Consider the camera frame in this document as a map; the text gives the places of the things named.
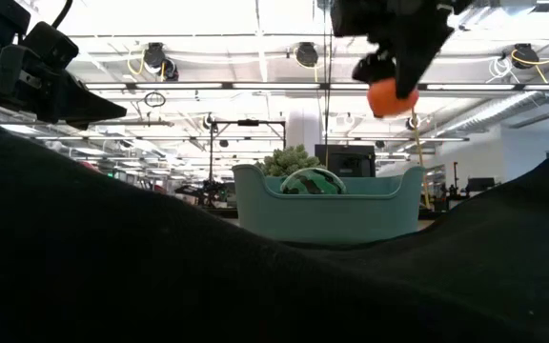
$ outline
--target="green object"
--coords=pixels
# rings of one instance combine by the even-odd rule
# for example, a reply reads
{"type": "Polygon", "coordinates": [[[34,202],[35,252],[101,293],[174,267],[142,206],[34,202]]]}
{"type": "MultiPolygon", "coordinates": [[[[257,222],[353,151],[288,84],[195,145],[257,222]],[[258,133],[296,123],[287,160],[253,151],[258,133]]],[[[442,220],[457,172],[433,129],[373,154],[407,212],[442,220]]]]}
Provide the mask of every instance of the green object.
{"type": "Polygon", "coordinates": [[[265,175],[287,176],[304,168],[321,168],[319,159],[309,157],[303,145],[275,150],[272,156],[264,158],[264,163],[256,163],[265,175]]]}
{"type": "Polygon", "coordinates": [[[418,230],[424,169],[394,177],[341,177],[346,194],[283,194],[282,177],[233,167],[240,226],[278,241],[360,244],[418,230]]]}
{"type": "Polygon", "coordinates": [[[289,175],[281,184],[284,194],[344,194],[347,188],[331,171],[305,168],[289,175]]]}

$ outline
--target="teal basket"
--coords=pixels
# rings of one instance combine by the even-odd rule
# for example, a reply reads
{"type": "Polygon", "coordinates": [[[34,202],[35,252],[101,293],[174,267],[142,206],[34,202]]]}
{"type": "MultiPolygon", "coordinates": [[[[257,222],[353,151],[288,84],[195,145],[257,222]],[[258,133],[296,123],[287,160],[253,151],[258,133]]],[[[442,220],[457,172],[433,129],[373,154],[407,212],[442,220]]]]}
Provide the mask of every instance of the teal basket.
{"type": "Polygon", "coordinates": [[[252,165],[233,167],[240,226],[278,241],[359,244],[418,229],[424,169],[394,177],[342,177],[347,194],[293,195],[283,177],[265,177],[252,165]]]}

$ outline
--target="green plant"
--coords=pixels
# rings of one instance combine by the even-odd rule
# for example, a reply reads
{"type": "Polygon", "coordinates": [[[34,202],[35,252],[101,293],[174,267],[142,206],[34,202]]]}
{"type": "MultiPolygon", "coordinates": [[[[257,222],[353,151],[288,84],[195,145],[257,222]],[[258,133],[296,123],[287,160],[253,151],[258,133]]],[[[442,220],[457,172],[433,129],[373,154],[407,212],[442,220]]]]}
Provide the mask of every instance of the green plant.
{"type": "Polygon", "coordinates": [[[304,145],[275,150],[264,163],[256,163],[266,176],[289,176],[304,168],[325,168],[316,157],[309,157],[304,145]]]}

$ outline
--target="black fabric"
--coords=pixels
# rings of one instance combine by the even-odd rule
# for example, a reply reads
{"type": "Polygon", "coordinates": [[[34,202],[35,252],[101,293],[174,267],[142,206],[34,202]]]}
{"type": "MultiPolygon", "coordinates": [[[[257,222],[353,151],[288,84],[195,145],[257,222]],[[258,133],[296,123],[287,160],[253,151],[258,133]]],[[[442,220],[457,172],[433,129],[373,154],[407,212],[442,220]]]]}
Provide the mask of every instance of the black fabric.
{"type": "Polygon", "coordinates": [[[325,249],[0,130],[0,342],[229,338],[549,341],[549,161],[426,231],[325,249]]]}

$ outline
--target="black monitor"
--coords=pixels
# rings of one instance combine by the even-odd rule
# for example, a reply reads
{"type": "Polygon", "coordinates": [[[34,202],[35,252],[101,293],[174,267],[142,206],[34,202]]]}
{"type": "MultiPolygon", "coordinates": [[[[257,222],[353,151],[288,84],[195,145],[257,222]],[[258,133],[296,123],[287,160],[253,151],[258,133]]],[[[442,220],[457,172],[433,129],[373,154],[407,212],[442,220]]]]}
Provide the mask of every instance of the black monitor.
{"type": "Polygon", "coordinates": [[[484,192],[492,187],[495,187],[494,177],[477,177],[467,179],[467,192],[484,192]]]}
{"type": "MultiPolygon", "coordinates": [[[[375,177],[374,146],[328,145],[328,170],[339,177],[375,177]]],[[[325,166],[326,146],[315,145],[315,156],[325,166]]]]}

